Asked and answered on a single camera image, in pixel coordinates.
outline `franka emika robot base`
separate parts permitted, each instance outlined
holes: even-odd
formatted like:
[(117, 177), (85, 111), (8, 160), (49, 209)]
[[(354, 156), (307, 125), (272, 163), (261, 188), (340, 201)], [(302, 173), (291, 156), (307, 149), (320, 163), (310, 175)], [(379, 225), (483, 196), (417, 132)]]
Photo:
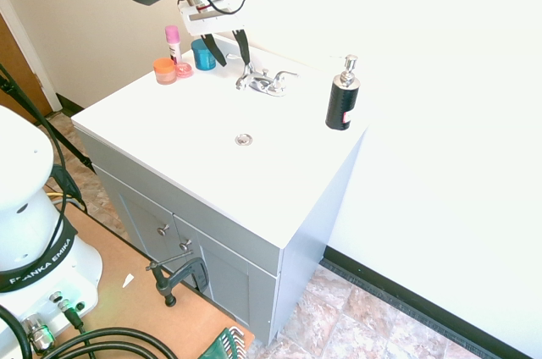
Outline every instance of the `franka emika robot base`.
[[(27, 327), (42, 321), (56, 336), (71, 326), (59, 306), (69, 303), (80, 316), (96, 306), (102, 259), (63, 218), (49, 253), (29, 270), (59, 219), (43, 190), (53, 148), (37, 127), (1, 106), (0, 126), (0, 305)], [(0, 321), (0, 359), (20, 357), (14, 334)]]

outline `black hose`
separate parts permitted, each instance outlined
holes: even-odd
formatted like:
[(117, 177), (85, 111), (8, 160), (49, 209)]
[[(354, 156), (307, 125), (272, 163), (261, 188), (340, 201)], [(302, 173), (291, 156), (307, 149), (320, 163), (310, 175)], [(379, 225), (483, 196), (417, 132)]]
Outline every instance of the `black hose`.
[(96, 329), (93, 331), (86, 332), (82, 335), (77, 335), (71, 340), (68, 340), (61, 344), (54, 351), (49, 352), (47, 355), (43, 356), (42, 359), (53, 359), (57, 357), (62, 352), (68, 350), (74, 345), (85, 342), (86, 340), (99, 338), (102, 336), (129, 336), (131, 338), (136, 338), (138, 340), (143, 340), (149, 345), (154, 346), (160, 352), (162, 352), (168, 359), (177, 359), (177, 356), (170, 350), (162, 341), (158, 340), (152, 335), (146, 334), (145, 332), (138, 331), (137, 329), (130, 328), (104, 328)]
[(23, 353), (23, 359), (32, 359), (32, 348), (26, 338), (26, 332), (17, 318), (3, 306), (0, 306), (0, 318), (9, 326), (19, 342), (20, 350)]
[[(77, 329), (80, 334), (84, 334), (86, 332), (83, 323), (81, 323), (79, 327), (75, 327), (75, 329)], [(89, 340), (85, 340), (85, 346), (89, 346), (90, 344), (91, 342)], [(88, 352), (88, 357), (90, 359), (96, 359), (96, 357), (94, 356), (94, 352)]]
[(58, 359), (73, 359), (77, 356), (83, 356), (96, 351), (128, 351), (136, 353), (145, 359), (158, 359), (156, 355), (142, 346), (131, 344), (130, 342), (97, 342), (88, 346), (74, 349), (62, 356), (55, 356)]

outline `gray cabinet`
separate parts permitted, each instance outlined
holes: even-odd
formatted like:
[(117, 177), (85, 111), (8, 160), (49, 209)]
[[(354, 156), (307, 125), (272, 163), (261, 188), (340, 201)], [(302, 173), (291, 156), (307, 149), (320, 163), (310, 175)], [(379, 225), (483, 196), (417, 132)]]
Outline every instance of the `gray cabinet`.
[(213, 301), (234, 313), (254, 334), (270, 335), (279, 278), (174, 216), (181, 239), (201, 257), (209, 272)]
[[(94, 166), (94, 169), (107, 189), (109, 198), (135, 247), (159, 262), (183, 252), (170, 211), (118, 181), (98, 166)], [(169, 270), (176, 270), (184, 263), (186, 258), (181, 258), (166, 267)]]
[(201, 257), (207, 265), (207, 296), (269, 344), (324, 254), (360, 142), (288, 244), (277, 247), (123, 153), (78, 133), (132, 243), (156, 260), (193, 251), (187, 258)]

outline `soap dispenser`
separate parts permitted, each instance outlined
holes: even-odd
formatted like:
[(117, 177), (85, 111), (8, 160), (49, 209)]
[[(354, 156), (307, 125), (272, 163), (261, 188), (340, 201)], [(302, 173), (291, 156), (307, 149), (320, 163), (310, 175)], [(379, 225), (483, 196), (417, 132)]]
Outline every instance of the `soap dispenser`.
[(351, 110), (356, 105), (359, 80), (352, 72), (356, 67), (357, 56), (346, 56), (346, 69), (333, 78), (329, 97), (328, 114), (325, 124), (331, 129), (346, 130), (350, 126)]

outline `white countertop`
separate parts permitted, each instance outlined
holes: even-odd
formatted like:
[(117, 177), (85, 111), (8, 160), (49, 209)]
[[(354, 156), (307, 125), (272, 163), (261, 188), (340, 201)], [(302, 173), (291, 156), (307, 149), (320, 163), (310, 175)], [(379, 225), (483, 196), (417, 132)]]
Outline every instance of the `white countertop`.
[[(218, 38), (222, 52), (235, 42)], [(285, 97), (237, 91), (242, 62), (170, 86), (154, 73), (75, 115), (74, 125), (277, 247), (285, 247), (360, 139), (368, 122), (328, 128), (333, 75), (251, 49), (252, 62), (288, 78)], [(193, 63), (190, 53), (183, 55)], [(235, 137), (247, 133), (250, 146)]]

